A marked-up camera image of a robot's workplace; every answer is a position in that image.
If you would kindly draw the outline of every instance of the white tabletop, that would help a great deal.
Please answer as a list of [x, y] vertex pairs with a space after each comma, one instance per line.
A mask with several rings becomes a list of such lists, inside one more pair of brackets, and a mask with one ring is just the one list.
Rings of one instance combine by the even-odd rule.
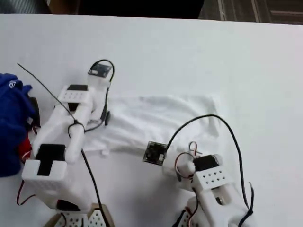
[[[255, 188], [259, 226], [301, 225], [303, 26], [0, 15], [0, 32], [0, 71], [32, 84], [43, 110], [54, 101], [17, 62], [56, 94], [62, 85], [85, 82], [92, 62], [107, 58], [116, 66], [111, 96], [221, 95], [245, 180]], [[234, 147], [228, 149], [235, 156]], [[141, 159], [126, 153], [89, 157], [101, 200], [118, 227], [171, 226], [191, 194]], [[19, 175], [0, 179], [1, 222], [43, 225], [53, 213], [37, 199], [18, 207], [19, 183]], [[86, 184], [94, 193], [89, 176]]]

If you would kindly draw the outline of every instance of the dark floor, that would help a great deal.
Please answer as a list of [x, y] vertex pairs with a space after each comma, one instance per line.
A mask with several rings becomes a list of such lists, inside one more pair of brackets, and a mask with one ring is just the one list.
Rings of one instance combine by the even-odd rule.
[[[80, 0], [51, 0], [54, 14], [77, 14]], [[198, 19], [303, 24], [303, 0], [205, 0]]]

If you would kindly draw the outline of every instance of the black wire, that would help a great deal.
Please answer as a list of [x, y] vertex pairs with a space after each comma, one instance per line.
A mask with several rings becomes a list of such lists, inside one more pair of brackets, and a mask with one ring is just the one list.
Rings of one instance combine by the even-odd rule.
[[255, 191], [254, 191], [254, 188], [252, 187], [251, 185], [251, 182], [250, 182], [250, 189], [251, 189], [251, 201], [250, 201], [250, 208], [249, 210], [247, 211], [246, 215], [240, 220], [239, 224], [238, 224], [238, 227], [241, 227], [243, 225], [243, 223], [246, 221], [246, 219], [252, 215], [254, 212], [253, 212], [253, 207], [254, 207], [254, 198], [255, 198]]
[[64, 108], [65, 108], [65, 110], [70, 114], [70, 116], [76, 121], [76, 118], [74, 118], [74, 116], [71, 114], [71, 112], [66, 108], [66, 106], [65, 105], [63, 105], [62, 104], [62, 102], [60, 102], [59, 101], [59, 99], [56, 97], [56, 96], [54, 96], [53, 94], [52, 94], [52, 92], [33, 74], [33, 73], [31, 73], [30, 71], [28, 71], [26, 68], [24, 68], [22, 65], [20, 65], [19, 63], [17, 63], [17, 65], [18, 66], [20, 66], [24, 71], [26, 71], [27, 73], [29, 73], [30, 75], [32, 75], [47, 91], [48, 91], [48, 93], [49, 94], [51, 94], [52, 95], [52, 97], [55, 99], [55, 100], [57, 100], [57, 102], [59, 102], [60, 104], [61, 104], [61, 106], [63, 106]]
[[86, 132], [84, 125], [83, 125], [82, 123], [80, 123], [79, 121], [75, 120], [74, 123], [73, 123], [73, 124], [70, 124], [70, 125], [68, 126], [68, 128], [67, 128], [67, 133], [68, 133], [68, 136], [69, 136], [69, 137], [71, 137], [70, 128], [71, 128], [72, 126], [76, 125], [76, 124], [82, 125], [83, 130], [84, 130], [84, 133]]
[[189, 225], [190, 219], [195, 215], [195, 213], [197, 212], [198, 207], [199, 207], [199, 199], [198, 199], [197, 192], [196, 192], [196, 190], [195, 190], [194, 188], [192, 188], [192, 189], [193, 189], [193, 191], [194, 191], [194, 193], [195, 193], [195, 196], [196, 196], [196, 208], [195, 208], [194, 212], [191, 214], [191, 216], [188, 218], [188, 223], [187, 223], [187, 225]]
[[207, 114], [207, 115], [202, 115], [202, 116], [198, 116], [195, 117], [193, 119], [191, 119], [190, 121], [186, 122], [185, 124], [183, 124], [180, 128], [177, 129], [177, 131], [173, 134], [173, 136], [171, 137], [170, 141], [168, 142], [167, 146], [166, 146], [166, 151], [169, 149], [169, 147], [171, 146], [172, 141], [174, 140], [175, 136], [178, 134], [179, 131], [181, 131], [181, 129], [183, 129], [185, 126], [187, 126], [188, 124], [190, 124], [191, 122], [201, 119], [201, 118], [205, 118], [205, 117], [215, 117], [220, 119], [228, 128], [229, 132], [232, 135], [232, 139], [236, 145], [237, 151], [238, 151], [238, 155], [239, 155], [239, 165], [240, 165], [240, 177], [241, 177], [241, 188], [242, 188], [242, 194], [243, 194], [243, 199], [244, 199], [244, 203], [246, 205], [246, 207], [249, 209], [248, 207], [248, 203], [247, 203], [247, 199], [246, 199], [246, 193], [245, 193], [245, 185], [244, 185], [244, 174], [243, 174], [243, 166], [242, 166], [242, 155], [241, 155], [241, 151], [237, 142], [237, 139], [231, 129], [231, 127], [229, 126], [229, 124], [220, 116], [215, 115], [215, 114]]
[[109, 227], [109, 222], [108, 222], [108, 220], [107, 220], [107, 218], [106, 218], [106, 216], [105, 216], [105, 212], [104, 212], [104, 210], [103, 210], [103, 208], [102, 208], [102, 204], [101, 204], [101, 200], [100, 200], [100, 197], [99, 197], [99, 192], [98, 192], [97, 184], [96, 184], [96, 181], [95, 181], [95, 177], [94, 177], [94, 175], [93, 175], [93, 172], [91, 171], [91, 168], [90, 168], [90, 166], [89, 166], [89, 162], [88, 162], [87, 159], [86, 159], [86, 156], [85, 156], [85, 153], [84, 153], [83, 149], [81, 149], [81, 154], [82, 154], [82, 156], [83, 156], [83, 159], [84, 159], [84, 162], [85, 162], [85, 164], [86, 164], [86, 167], [87, 167], [87, 169], [89, 170], [90, 177], [91, 177], [91, 179], [92, 179], [92, 181], [93, 181], [93, 183], [94, 183], [94, 187], [95, 187], [96, 194], [97, 194], [97, 199], [98, 199], [98, 204], [99, 204], [99, 209], [100, 209], [101, 214], [102, 214], [102, 216], [103, 216], [103, 219], [104, 219], [104, 222], [105, 222], [105, 226], [106, 226], [106, 227]]
[[61, 214], [61, 216], [63, 217], [63, 219], [64, 219], [64, 226], [62, 226], [62, 227], [65, 227], [66, 226], [66, 224], [67, 224], [67, 220], [66, 220], [66, 216], [63, 214], [63, 213], [60, 213]]

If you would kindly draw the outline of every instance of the white plastic housing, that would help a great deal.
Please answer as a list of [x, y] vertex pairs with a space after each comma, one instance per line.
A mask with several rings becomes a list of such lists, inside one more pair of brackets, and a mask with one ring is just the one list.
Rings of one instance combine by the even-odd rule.
[[36, 196], [49, 208], [56, 209], [58, 200], [71, 202], [81, 213], [89, 212], [92, 200], [77, 176], [69, 171], [65, 161], [53, 161], [49, 176], [37, 175], [40, 160], [25, 162], [22, 179], [35, 191]]

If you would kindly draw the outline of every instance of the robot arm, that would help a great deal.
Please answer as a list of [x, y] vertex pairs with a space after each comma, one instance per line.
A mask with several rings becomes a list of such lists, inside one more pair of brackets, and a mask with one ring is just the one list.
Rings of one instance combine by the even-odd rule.
[[[34, 140], [34, 159], [25, 162], [22, 172], [23, 180], [31, 185], [37, 197], [59, 212], [88, 213], [92, 205], [89, 192], [72, 171], [72, 166], [79, 160], [89, 121], [102, 123], [104, 110], [108, 113], [106, 102], [110, 81], [104, 75], [92, 74], [88, 81], [88, 85], [63, 87], [51, 117]], [[69, 134], [69, 142], [56, 144], [56, 139], [64, 134]]]
[[[190, 226], [204, 227], [238, 226], [248, 208], [219, 155], [195, 157], [177, 168], [181, 175], [188, 176], [182, 178], [182, 188], [196, 194], [189, 199], [181, 224], [186, 222]], [[245, 220], [245, 226], [256, 226], [253, 215]]]

